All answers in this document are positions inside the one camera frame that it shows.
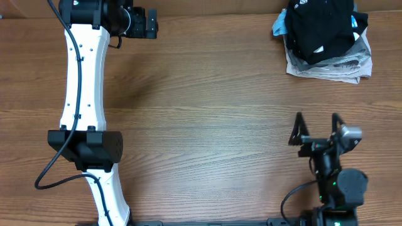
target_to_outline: white cloth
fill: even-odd
[[[366,37],[366,32],[367,29],[363,32],[361,37],[363,38],[371,53],[371,48]],[[283,40],[285,42],[286,60],[288,61],[286,72],[291,75],[303,78],[321,78],[332,81],[349,82],[353,84],[358,84],[361,77],[371,77],[371,57],[368,60],[364,61],[362,64],[354,65],[353,67],[347,64],[345,64],[344,67],[335,67],[333,65],[328,65],[326,67],[311,68],[309,70],[301,72],[299,71],[299,69],[297,69],[297,67],[292,65],[289,58],[289,50],[286,47],[286,38],[284,37]]]

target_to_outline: black cloth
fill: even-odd
[[[355,42],[353,32],[361,35],[368,26],[368,15],[353,8],[353,0],[290,0],[287,48],[308,64],[343,55]],[[352,28],[352,15],[358,28]],[[314,53],[321,46],[324,51]]]

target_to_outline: light blue fabric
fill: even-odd
[[[286,29],[285,26],[285,16],[286,16],[286,10],[284,10],[278,16],[278,19],[275,21],[274,26],[272,26],[274,36],[285,35],[288,33],[288,30]]]

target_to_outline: garment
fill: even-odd
[[[339,57],[368,26],[368,15],[353,12],[353,0],[290,0],[285,26],[287,48],[309,64]],[[358,27],[351,26],[352,16]],[[323,51],[316,52],[321,46]]]
[[[363,37],[360,37],[356,40],[355,44],[344,53],[342,56],[334,57],[328,60],[323,60],[319,63],[309,65],[306,61],[298,58],[293,54],[293,50],[289,51],[289,58],[291,64],[296,66],[299,71],[305,71],[312,68],[320,68],[327,67],[329,65],[333,65],[334,67],[343,67],[345,66],[345,72],[350,71],[349,67],[353,67],[356,65],[362,64],[368,58],[371,57],[371,53],[367,45],[365,44]]]
[[[369,50],[371,54],[371,49],[369,42],[366,37],[366,30],[361,35],[361,40],[364,42],[365,46]],[[286,68],[286,72],[305,78],[321,78],[326,80],[333,81],[341,81],[341,82],[349,82],[358,84],[360,82],[361,77],[370,77],[372,72],[372,60],[369,57],[366,61],[362,62],[358,65],[349,65],[348,63],[341,63],[338,65],[327,65],[326,67],[315,67],[309,70],[300,71],[296,66],[294,66],[291,62],[290,58],[290,50],[286,47],[286,38],[284,37],[285,42],[285,53],[286,60],[288,61],[288,66]]]
[[[272,31],[274,36],[285,35],[288,33],[285,26],[285,16],[286,10],[282,10],[282,13],[279,14],[278,19],[276,19],[274,25],[272,26]]]

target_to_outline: wooden table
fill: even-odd
[[[374,71],[360,85],[285,73],[276,14],[160,19],[157,40],[109,49],[104,106],[121,131],[120,178],[135,220],[266,220],[313,179],[308,160],[287,145],[296,112],[328,137],[331,113],[364,131],[342,157],[369,176],[361,225],[402,217],[402,12],[370,13]],[[0,225],[73,225],[97,220],[85,180],[37,191],[55,154],[65,98],[67,53],[55,19],[0,21]],[[57,161],[43,184],[79,173]],[[317,188],[286,205],[288,215],[319,204]]]

